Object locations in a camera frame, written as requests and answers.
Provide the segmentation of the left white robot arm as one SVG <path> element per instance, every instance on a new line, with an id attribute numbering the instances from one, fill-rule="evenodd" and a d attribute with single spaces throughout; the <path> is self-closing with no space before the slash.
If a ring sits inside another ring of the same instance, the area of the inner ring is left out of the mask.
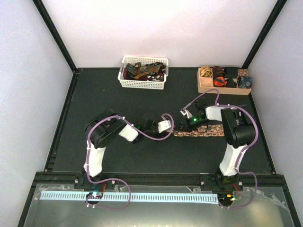
<path id="1" fill-rule="evenodd" d="M 174 129 L 174 120 L 168 113 L 164 113 L 161 121 L 151 119 L 143 123 L 130 123 L 124 116 L 108 109 L 92 119 L 85 128 L 87 134 L 87 154 L 83 166 L 86 173 L 85 183 L 91 189 L 101 185 L 102 162 L 106 148 L 116 137 L 135 144 L 148 138 L 153 141 L 162 141 L 168 138 Z"/>

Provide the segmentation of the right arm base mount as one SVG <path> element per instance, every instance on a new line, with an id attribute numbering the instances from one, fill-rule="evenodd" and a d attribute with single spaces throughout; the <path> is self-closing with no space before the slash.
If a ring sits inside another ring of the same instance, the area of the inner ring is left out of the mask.
<path id="1" fill-rule="evenodd" d="M 221 175 L 202 175 L 200 176 L 200 187 L 204 191 L 213 192 L 232 192 L 243 191 L 243 187 L 239 185 L 239 175 L 221 176 Z"/>

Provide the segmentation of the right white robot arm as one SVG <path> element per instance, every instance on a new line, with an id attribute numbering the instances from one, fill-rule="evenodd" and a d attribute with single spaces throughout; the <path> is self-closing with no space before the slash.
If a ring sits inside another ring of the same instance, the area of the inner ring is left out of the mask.
<path id="1" fill-rule="evenodd" d="M 226 151 L 219 165 L 220 176 L 215 179 L 216 187 L 225 191 L 232 186 L 231 176 L 239 173 L 239 167 L 246 151 L 258 139 L 258 128 L 251 115 L 242 107 L 235 105 L 206 105 L 198 107 L 198 114 L 193 115 L 187 108 L 180 110 L 190 128 L 209 121 L 221 122 Z"/>

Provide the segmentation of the paisley patterned necktie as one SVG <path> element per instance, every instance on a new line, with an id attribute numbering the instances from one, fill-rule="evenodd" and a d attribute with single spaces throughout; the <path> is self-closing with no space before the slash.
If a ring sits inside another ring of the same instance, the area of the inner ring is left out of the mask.
<path id="1" fill-rule="evenodd" d="M 222 124 L 201 125 L 196 129 L 179 128 L 173 131 L 175 137 L 224 137 Z"/>

